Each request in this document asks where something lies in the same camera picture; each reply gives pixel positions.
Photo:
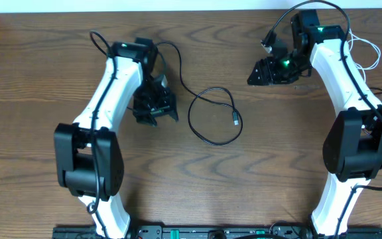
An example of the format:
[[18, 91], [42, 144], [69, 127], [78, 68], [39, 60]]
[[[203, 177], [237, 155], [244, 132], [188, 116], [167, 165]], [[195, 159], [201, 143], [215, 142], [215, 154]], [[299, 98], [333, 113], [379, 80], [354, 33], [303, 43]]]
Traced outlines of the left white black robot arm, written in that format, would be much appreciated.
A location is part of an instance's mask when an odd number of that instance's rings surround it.
[[56, 227], [53, 238], [131, 238], [131, 217], [119, 189], [125, 166], [117, 133], [129, 104], [138, 123], [178, 120], [176, 96], [165, 75], [152, 76], [159, 50], [151, 39], [114, 42], [105, 51], [105, 72], [83, 112], [54, 131], [58, 183], [85, 204], [95, 224]]

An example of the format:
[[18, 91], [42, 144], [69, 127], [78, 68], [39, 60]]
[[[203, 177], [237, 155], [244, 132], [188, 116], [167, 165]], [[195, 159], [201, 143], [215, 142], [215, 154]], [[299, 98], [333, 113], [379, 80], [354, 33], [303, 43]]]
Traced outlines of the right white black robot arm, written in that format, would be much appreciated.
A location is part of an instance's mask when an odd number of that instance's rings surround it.
[[348, 218], [363, 190], [382, 170], [382, 102], [353, 61], [349, 29], [322, 25], [317, 12], [293, 7], [293, 49], [270, 30], [261, 44], [267, 57], [248, 77], [251, 86], [292, 84], [313, 70], [320, 75], [336, 118], [322, 148], [327, 181], [302, 238], [381, 238], [380, 228], [348, 228]]

